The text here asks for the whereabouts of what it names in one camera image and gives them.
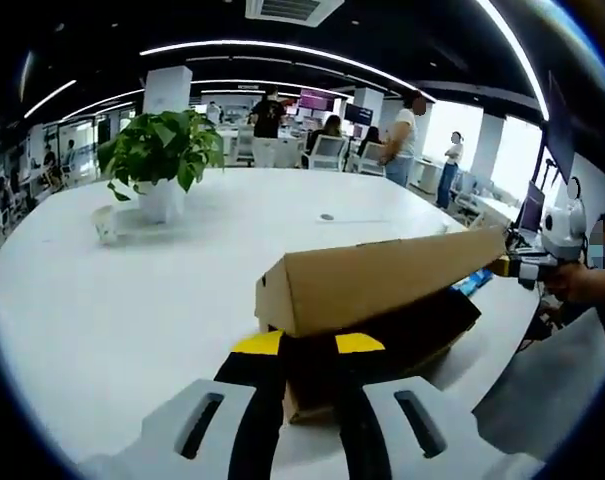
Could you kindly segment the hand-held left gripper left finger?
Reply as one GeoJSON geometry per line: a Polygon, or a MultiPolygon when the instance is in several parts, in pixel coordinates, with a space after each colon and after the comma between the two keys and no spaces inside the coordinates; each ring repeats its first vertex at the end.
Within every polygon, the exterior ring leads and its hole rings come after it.
{"type": "Polygon", "coordinates": [[[86,479],[267,479],[283,424],[283,334],[240,341],[212,379],[198,379],[142,421],[139,437],[78,469],[86,479]]]}

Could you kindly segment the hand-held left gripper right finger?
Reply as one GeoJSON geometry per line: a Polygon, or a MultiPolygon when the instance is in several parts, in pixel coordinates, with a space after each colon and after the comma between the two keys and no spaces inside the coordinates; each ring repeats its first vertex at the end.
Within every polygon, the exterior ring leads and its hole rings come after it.
{"type": "Polygon", "coordinates": [[[385,347],[335,337],[334,408],[352,479],[532,479],[541,461],[484,440],[470,410],[419,376],[388,379],[385,347]]]}

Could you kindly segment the person's right hand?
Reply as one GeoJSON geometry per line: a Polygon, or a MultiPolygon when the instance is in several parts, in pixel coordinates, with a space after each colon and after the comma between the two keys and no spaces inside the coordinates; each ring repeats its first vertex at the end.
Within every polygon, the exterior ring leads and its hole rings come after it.
{"type": "Polygon", "coordinates": [[[544,280],[548,291],[563,301],[584,303],[589,300],[591,271],[580,263],[557,267],[544,280]]]}

